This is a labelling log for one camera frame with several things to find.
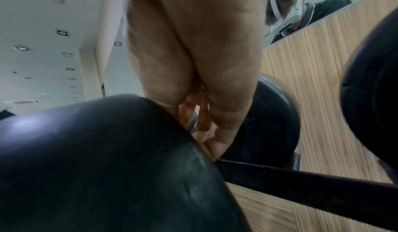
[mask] black metal bar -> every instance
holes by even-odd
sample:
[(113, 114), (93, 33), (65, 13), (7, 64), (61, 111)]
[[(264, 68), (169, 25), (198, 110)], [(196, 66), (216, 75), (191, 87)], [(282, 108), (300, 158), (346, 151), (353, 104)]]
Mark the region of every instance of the black metal bar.
[(373, 181), (220, 160), (226, 182), (398, 231), (398, 187)]

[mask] person wearing headset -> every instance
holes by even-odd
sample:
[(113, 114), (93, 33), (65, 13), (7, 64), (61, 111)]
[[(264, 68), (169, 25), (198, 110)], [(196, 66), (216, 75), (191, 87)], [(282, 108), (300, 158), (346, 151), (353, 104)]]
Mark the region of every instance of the person wearing headset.
[(316, 4), (304, 1), (268, 0), (265, 24), (276, 34), (271, 44), (352, 3), (351, 0), (324, 0)]

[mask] skin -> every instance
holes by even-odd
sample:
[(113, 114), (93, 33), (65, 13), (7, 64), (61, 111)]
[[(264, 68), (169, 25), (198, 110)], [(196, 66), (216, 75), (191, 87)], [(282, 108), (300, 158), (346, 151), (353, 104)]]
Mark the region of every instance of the skin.
[(188, 127), (211, 161), (231, 145), (257, 86), (265, 0), (124, 0), (145, 97)]

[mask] vr headset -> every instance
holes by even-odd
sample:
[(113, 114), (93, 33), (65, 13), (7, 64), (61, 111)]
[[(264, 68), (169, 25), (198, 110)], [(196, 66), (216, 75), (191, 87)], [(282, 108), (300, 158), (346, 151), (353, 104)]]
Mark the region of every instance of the vr headset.
[(271, 7), (278, 20), (270, 27), (270, 31), (273, 34), (282, 33), (284, 30), (292, 27), (293, 24), (301, 20), (301, 16), (303, 14), (303, 0), (296, 1), (296, 4), (290, 9), (289, 14), (285, 19), (282, 18), (281, 13), (279, 12), (276, 0), (271, 0)]

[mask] brown hair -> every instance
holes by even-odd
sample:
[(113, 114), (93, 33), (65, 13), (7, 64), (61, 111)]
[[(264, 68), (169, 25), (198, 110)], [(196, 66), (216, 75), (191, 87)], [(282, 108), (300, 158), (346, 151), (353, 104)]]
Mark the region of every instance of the brown hair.
[[(286, 18), (289, 13), (291, 7), (296, 3), (297, 0), (276, 0), (278, 10), (282, 16), (282, 18)], [(265, 17), (265, 25), (273, 25), (277, 22), (277, 18), (275, 17), (274, 11), (272, 10), (271, 0), (267, 2), (267, 10)]]

